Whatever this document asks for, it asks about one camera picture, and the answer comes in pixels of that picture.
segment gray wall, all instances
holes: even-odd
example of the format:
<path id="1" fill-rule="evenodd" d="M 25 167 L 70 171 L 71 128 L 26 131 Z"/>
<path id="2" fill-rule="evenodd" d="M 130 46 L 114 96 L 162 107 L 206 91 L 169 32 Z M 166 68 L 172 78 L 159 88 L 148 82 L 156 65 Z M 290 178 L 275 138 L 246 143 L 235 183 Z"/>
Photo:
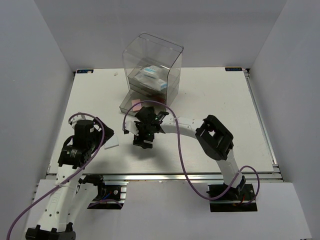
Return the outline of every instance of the gray wall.
<path id="1" fill-rule="evenodd" d="M 65 59 L 122 68 L 141 32 L 184 46 L 184 67 L 250 68 L 286 0 L 35 0 Z"/>
<path id="2" fill-rule="evenodd" d="M 33 0 L 0 7 L 0 239 L 46 175 L 72 72 Z M 21 239 L 25 219 L 14 229 Z"/>
<path id="3" fill-rule="evenodd" d="M 320 240 L 319 13 L 318 0 L 289 0 L 251 69 L 280 170 L 293 182 L 315 240 Z"/>

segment transparent container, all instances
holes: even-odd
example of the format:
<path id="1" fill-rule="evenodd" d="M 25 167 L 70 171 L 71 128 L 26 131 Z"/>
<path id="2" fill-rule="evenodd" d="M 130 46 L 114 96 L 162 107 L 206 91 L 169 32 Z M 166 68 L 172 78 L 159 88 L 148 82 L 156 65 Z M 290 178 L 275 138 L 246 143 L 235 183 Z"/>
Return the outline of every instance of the transparent container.
<path id="1" fill-rule="evenodd" d="M 137 99 L 172 104 L 179 90 L 183 50 L 183 46 L 148 33 L 141 33 L 127 46 L 122 61 L 129 92 L 120 105 L 123 113 Z M 142 106 L 154 106 L 157 113 L 165 111 L 157 104 Z"/>

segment cable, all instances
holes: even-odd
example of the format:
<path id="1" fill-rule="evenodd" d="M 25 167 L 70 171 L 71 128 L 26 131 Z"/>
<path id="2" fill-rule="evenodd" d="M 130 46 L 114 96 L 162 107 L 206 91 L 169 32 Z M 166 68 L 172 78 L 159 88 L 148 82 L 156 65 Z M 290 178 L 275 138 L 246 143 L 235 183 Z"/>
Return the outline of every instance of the cable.
<path id="1" fill-rule="evenodd" d="M 154 104 L 158 104 L 158 105 L 162 105 L 164 106 L 165 108 L 167 108 L 171 114 L 173 115 L 173 117 L 175 118 L 175 123 L 176 123 L 176 133 L 177 133 L 177 141 L 178 141 L 178 152 L 179 152 L 179 158 L 180 158 L 180 163 L 181 163 L 181 167 L 182 167 L 182 171 L 183 171 L 183 174 L 185 176 L 185 179 L 187 180 L 187 182 L 189 183 L 190 187 L 195 191 L 195 193 L 200 196 L 201 198 L 203 199 L 206 199 L 206 200 L 209 200 L 209 201 L 214 201 L 214 200 L 217 200 L 219 198 L 221 198 L 223 195 L 225 195 L 229 189 L 231 188 L 232 184 L 235 182 L 235 180 L 237 179 L 238 175 L 240 174 L 240 172 L 244 169 L 244 168 L 250 168 L 251 170 L 254 171 L 255 175 L 256 175 L 256 179 L 257 179 L 257 182 L 258 182 L 258 186 L 257 186 L 257 190 L 256 190 L 256 193 L 254 195 L 254 197 L 247 203 L 245 203 L 246 205 L 247 204 L 250 204 L 252 203 L 252 201 L 254 201 L 259 193 L 259 189 L 260 189 L 260 179 L 259 179 L 259 175 L 257 173 L 257 171 L 252 167 L 252 166 L 248 166 L 248 165 L 245 165 L 243 167 L 240 168 L 239 172 L 236 173 L 236 175 L 234 176 L 234 178 L 232 179 L 232 181 L 230 182 L 229 186 L 221 193 L 219 194 L 218 196 L 215 196 L 215 197 L 208 197 L 208 196 L 204 196 L 202 195 L 196 188 L 195 186 L 192 184 L 192 182 L 190 181 L 189 177 L 188 177 L 188 173 L 186 171 L 186 168 L 185 168 L 185 164 L 184 164 L 184 160 L 183 160 L 183 157 L 182 157 L 182 150 L 181 150 L 181 141 L 180 141 L 180 128 L 179 128 L 179 122 L 178 122 L 178 119 L 177 119 L 177 116 L 175 114 L 175 112 L 169 107 L 167 106 L 166 104 L 164 103 L 161 103 L 161 102 L 158 102 L 158 101 L 152 101 L 152 100 L 145 100 L 145 101 L 140 101 L 140 102 L 137 102 L 135 103 L 134 105 L 132 105 L 128 111 L 125 113 L 124 115 L 124 118 L 123 118 L 123 123 L 122 123 L 122 128 L 123 128 L 123 131 L 126 130 L 126 117 L 127 115 L 129 114 L 130 110 L 133 109 L 136 105 L 138 104 L 142 104 L 142 103 L 154 103 Z"/>
<path id="2" fill-rule="evenodd" d="M 117 200 L 114 200 L 114 199 L 102 199 L 102 200 L 100 200 L 100 201 L 96 201 L 96 202 L 94 202 L 94 203 L 91 203 L 91 204 L 88 206 L 88 208 L 91 208 L 91 207 L 93 207 L 93 206 L 95 206 L 95 205 L 97 205 L 97 204 L 102 204 L 102 203 L 106 203 L 106 202 L 115 202 L 116 204 L 118 204 L 118 205 L 120 206 L 120 208 L 122 208 L 121 203 L 118 202 Z"/>
<path id="3" fill-rule="evenodd" d="M 110 194 L 111 194 L 111 192 L 110 192 L 107 196 L 105 196 L 104 198 L 102 198 L 101 200 L 105 200 L 105 199 L 107 199 L 107 197 L 109 197 L 109 196 L 110 196 Z"/>
<path id="4" fill-rule="evenodd" d="M 14 226 L 16 225 L 16 223 L 19 221 L 19 219 L 26 213 L 28 212 L 31 208 L 33 208 L 37 203 L 39 203 L 40 201 L 42 201 L 44 198 L 46 198 L 47 196 L 49 196 L 50 194 L 54 193 L 55 191 L 57 191 L 59 188 L 61 188 L 61 185 L 66 184 L 70 179 L 72 179 L 74 176 L 78 175 L 83 169 L 85 169 L 85 167 L 95 158 L 95 156 L 98 154 L 98 151 L 100 150 L 100 148 L 102 147 L 103 143 L 104 143 L 104 139 L 105 139 L 105 129 L 104 129 L 104 125 L 102 124 L 102 122 L 99 120 L 99 118 L 88 114 L 88 113 L 84 113 L 84 112 L 78 112 L 73 114 L 70 118 L 72 119 L 73 117 L 77 116 L 77 115 L 85 115 L 88 117 L 91 117 L 93 119 L 95 119 L 99 125 L 101 126 L 102 129 L 102 138 L 100 141 L 100 144 L 98 146 L 98 148 L 96 149 L 96 151 L 94 152 L 94 154 L 89 158 L 89 160 L 75 173 L 71 174 L 70 176 L 68 176 L 64 181 L 62 181 L 60 183 L 60 185 L 55 186 L 54 188 L 52 188 L 50 191 L 48 191 L 46 194 L 44 194 L 42 197 L 40 197 L 39 199 L 37 199 L 36 201 L 34 201 L 32 204 L 30 204 L 25 210 L 23 210 L 19 216 L 16 217 L 16 219 L 13 221 L 13 223 L 11 224 L 8 233 L 6 235 L 6 240 L 10 240 L 10 235 L 12 230 L 14 229 Z"/>

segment pink sticky note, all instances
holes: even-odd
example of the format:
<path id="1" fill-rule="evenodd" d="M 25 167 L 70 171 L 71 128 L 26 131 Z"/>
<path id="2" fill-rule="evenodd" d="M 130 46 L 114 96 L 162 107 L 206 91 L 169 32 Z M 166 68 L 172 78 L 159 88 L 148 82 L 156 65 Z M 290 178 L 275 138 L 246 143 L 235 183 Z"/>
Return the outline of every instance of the pink sticky note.
<path id="1" fill-rule="evenodd" d="M 140 99 L 135 99 L 135 100 L 132 100 L 132 101 L 131 101 L 131 104 L 134 105 L 134 104 L 139 103 L 139 102 L 141 102 Z M 132 111 L 133 111 L 133 112 L 138 112 L 138 111 L 140 111 L 141 108 L 142 108 L 142 105 L 141 105 L 141 103 L 140 103 L 140 104 L 134 106 L 133 109 L 132 109 Z"/>

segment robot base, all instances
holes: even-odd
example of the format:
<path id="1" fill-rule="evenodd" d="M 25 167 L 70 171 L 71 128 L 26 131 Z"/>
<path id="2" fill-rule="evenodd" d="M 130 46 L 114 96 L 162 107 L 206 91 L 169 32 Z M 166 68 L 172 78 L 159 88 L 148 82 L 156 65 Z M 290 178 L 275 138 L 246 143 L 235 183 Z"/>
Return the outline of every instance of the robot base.
<path id="1" fill-rule="evenodd" d="M 224 184 L 209 185 L 210 197 L 216 197 L 226 189 Z M 249 202 L 255 196 L 255 190 L 252 184 L 245 184 L 240 194 L 234 192 L 227 192 L 219 200 L 210 201 L 210 212 L 257 212 L 257 203 L 253 201 Z"/>

